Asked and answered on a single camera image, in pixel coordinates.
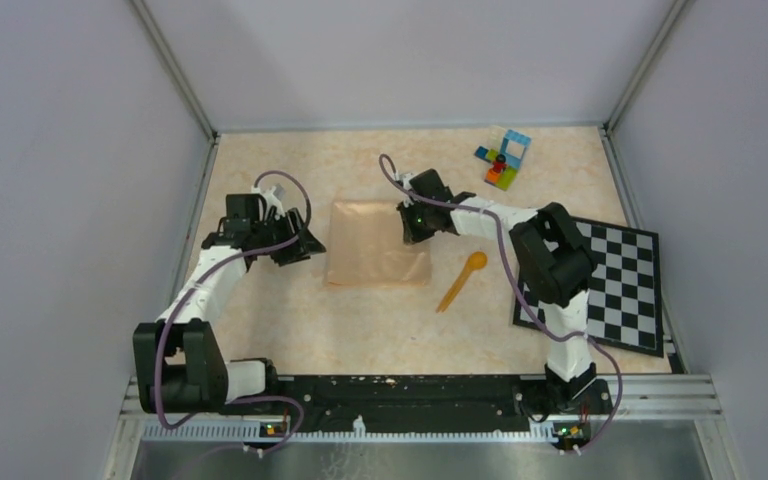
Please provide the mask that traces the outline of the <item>peach cloth napkin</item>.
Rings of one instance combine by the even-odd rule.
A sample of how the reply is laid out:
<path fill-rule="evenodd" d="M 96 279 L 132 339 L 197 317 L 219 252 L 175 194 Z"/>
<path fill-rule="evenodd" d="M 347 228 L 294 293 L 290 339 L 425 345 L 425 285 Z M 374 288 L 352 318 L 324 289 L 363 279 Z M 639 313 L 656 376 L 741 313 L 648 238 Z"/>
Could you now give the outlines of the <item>peach cloth napkin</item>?
<path fill-rule="evenodd" d="M 408 245 L 396 205 L 382 200 L 332 204 L 325 284 L 333 287 L 421 286 L 432 279 L 427 244 Z"/>

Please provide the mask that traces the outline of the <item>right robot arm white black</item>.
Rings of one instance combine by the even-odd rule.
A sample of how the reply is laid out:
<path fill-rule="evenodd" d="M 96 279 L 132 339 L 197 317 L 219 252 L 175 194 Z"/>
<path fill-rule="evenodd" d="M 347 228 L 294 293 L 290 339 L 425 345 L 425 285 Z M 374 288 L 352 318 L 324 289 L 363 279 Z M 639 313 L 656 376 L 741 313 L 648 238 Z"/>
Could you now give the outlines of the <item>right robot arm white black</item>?
<path fill-rule="evenodd" d="M 587 340 L 590 280 L 598 262 L 576 222 L 559 203 L 511 207 L 476 196 L 455 195 L 434 169 L 391 174 L 406 198 L 398 205 L 404 241 L 417 244 L 438 232 L 497 241 L 500 256 L 513 252 L 523 282 L 521 303 L 537 301 L 536 325 L 550 339 L 545 363 L 546 397 L 560 412 L 572 412 L 596 377 Z"/>

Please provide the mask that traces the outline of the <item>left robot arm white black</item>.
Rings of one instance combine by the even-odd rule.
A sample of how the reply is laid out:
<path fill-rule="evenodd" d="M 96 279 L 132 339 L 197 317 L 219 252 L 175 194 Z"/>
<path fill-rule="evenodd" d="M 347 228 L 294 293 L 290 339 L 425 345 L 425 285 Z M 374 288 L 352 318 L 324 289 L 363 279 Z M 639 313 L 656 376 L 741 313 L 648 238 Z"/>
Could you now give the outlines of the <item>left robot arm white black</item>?
<path fill-rule="evenodd" d="M 172 304 L 133 333 L 138 398 L 148 413 L 219 412 L 243 398 L 263 414 L 279 404 L 272 362 L 225 361 L 213 325 L 257 259 L 286 266 L 326 249 L 308 230 L 309 210 L 286 209 L 273 193 L 232 194 L 225 204 Z"/>

